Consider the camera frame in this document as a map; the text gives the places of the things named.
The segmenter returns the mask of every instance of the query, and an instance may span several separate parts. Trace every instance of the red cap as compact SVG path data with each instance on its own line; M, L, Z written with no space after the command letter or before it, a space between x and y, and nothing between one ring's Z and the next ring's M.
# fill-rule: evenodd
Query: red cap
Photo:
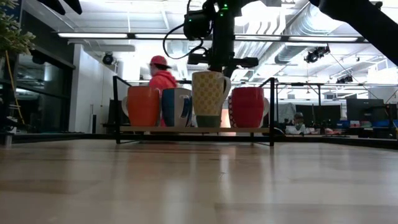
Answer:
M166 67L171 68L169 65L167 65L166 58L160 55L153 57L150 60L150 64L165 65Z

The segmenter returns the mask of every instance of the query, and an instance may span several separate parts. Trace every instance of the mug rack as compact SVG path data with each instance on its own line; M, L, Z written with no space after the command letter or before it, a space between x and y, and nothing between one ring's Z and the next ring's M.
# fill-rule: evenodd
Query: mug rack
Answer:
M113 97L115 102L119 101L118 83L121 85L131 85L118 76L113 77ZM274 98L275 98L275 78L269 78L260 87L267 83L271 84L271 97L269 117L274 120ZM192 84L191 81L184 80L183 84ZM119 105L114 104L115 132L114 138L116 144L122 144L122 140L131 141L211 141L211 142L256 142L264 144L269 142L269 146L274 146L274 122L269 122L268 128L180 128L180 127L132 127L127 124L121 124ZM239 133L237 136L222 136L219 133Z

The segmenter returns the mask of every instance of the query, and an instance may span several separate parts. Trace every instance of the shelf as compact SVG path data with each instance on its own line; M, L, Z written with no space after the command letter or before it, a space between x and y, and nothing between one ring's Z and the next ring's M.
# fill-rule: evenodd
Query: shelf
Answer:
M269 133L269 128L180 128L180 127L126 127L120 131L151 131L171 133Z

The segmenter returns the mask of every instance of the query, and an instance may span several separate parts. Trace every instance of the red hoodie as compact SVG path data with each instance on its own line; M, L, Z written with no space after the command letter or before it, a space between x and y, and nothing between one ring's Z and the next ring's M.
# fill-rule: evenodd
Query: red hoodie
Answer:
M160 94L162 91L167 88L176 88L177 81L172 76L172 74L168 71L158 71L152 79L149 81L149 86L152 88L158 88L160 90ZM166 127L164 120L160 121L160 125L162 127Z

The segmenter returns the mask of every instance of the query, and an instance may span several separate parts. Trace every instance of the red mug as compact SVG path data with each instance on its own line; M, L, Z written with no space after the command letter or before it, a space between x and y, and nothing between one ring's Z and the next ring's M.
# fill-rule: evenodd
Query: red mug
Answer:
M160 91L149 86L129 87L127 110L131 126L157 126L160 117Z
M236 127L258 128L264 114L264 90L260 87L235 88L231 97Z

